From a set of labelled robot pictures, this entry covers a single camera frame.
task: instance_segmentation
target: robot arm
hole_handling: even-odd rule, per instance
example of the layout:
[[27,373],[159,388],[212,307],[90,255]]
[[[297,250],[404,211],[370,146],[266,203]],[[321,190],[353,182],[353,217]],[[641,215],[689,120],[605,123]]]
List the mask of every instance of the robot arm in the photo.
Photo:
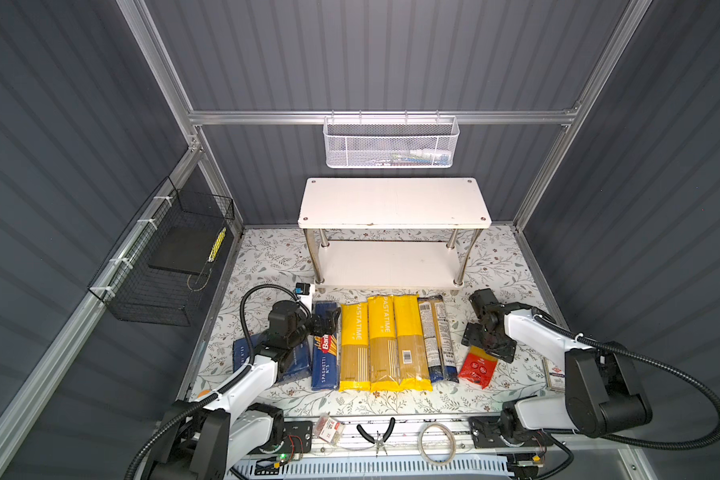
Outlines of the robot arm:
[[[241,308],[250,293],[263,287],[288,292],[271,284],[254,287],[243,297]],[[293,300],[281,300],[272,306],[269,329],[248,362],[217,388],[203,392],[196,401],[207,404],[155,442],[142,480],[219,478],[217,475],[223,476],[255,447],[281,442],[285,431],[282,410],[253,401],[288,370],[293,363],[293,349],[308,335],[336,332],[338,317],[337,311],[327,317],[311,314],[310,285],[297,283],[295,292]],[[163,425],[174,422],[176,415],[190,405],[196,404],[176,402]]]
[[539,429],[577,430],[601,437],[650,422],[652,411],[632,360],[601,352],[548,327],[546,314],[528,305],[502,304],[490,290],[478,290],[470,302],[480,319],[484,348],[504,355],[522,342],[563,368],[564,395],[531,397],[505,404],[506,438]]

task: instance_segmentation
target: white mesh basket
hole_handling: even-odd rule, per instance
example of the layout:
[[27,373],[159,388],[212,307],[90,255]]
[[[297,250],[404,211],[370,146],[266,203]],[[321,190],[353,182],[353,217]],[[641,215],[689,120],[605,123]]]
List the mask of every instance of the white mesh basket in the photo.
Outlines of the white mesh basket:
[[456,118],[415,121],[346,123],[326,117],[326,163],[330,168],[451,167],[458,140]]

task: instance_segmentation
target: blue pasta package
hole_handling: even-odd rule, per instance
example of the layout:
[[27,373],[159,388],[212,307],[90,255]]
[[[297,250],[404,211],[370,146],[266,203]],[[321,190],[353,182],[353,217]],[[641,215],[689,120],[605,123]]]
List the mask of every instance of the blue pasta package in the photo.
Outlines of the blue pasta package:
[[[338,309],[336,302],[316,302],[315,314],[328,316]],[[336,335],[315,337],[312,351],[312,390],[338,390],[338,341]]]
[[[251,343],[254,348],[259,345],[263,334],[257,333],[251,335]],[[232,344],[232,366],[235,370],[239,369],[248,358],[248,343],[246,339],[237,339]],[[293,349],[293,365],[286,371],[282,378],[275,385],[288,382],[295,382],[309,377],[312,374],[312,367],[309,362],[309,341],[304,340],[300,345]]]

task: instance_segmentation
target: metal shelf leg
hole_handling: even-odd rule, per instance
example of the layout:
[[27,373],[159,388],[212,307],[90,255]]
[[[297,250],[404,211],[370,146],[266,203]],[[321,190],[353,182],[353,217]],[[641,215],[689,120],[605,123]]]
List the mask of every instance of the metal shelf leg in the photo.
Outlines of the metal shelf leg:
[[323,248],[328,248],[331,244],[328,242],[326,231],[322,228],[318,231],[320,232],[320,246]]
[[317,242],[315,242],[315,230],[312,228],[305,228],[304,236],[307,238],[307,249],[309,250],[309,257],[312,258],[312,266],[315,269],[315,283],[321,285],[326,282],[326,279],[322,276],[322,269],[320,268],[320,262],[317,258]]
[[454,279],[454,285],[462,286],[464,284],[464,272],[467,271],[467,261],[469,260],[469,254],[472,251],[472,247],[474,246],[475,242],[478,241],[478,237],[482,233],[483,233],[482,228],[474,229],[474,233],[472,234],[472,241],[469,243],[469,248],[467,248],[467,252],[464,254],[464,261],[461,262],[461,268],[458,269],[458,274],[456,275],[456,278]]
[[445,248],[452,250],[456,247],[456,234],[458,233],[458,229],[454,228],[454,232],[451,234],[451,238],[448,239],[448,243],[445,245]]

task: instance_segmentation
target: pliers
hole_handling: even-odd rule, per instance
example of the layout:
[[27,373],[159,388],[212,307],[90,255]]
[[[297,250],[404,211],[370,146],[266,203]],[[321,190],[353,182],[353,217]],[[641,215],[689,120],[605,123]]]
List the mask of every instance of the pliers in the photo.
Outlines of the pliers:
[[382,448],[384,450],[385,455],[389,455],[387,453],[387,447],[384,446],[384,442],[386,442],[389,437],[392,435],[392,430],[394,429],[394,417],[391,417],[389,419],[389,426],[387,427],[387,431],[384,432],[384,435],[382,435],[381,432],[376,433],[376,439],[374,440],[373,437],[371,437],[365,429],[363,429],[362,426],[358,425],[358,433],[361,437],[365,438],[366,441],[374,444],[376,446],[376,456],[378,456],[378,450]]

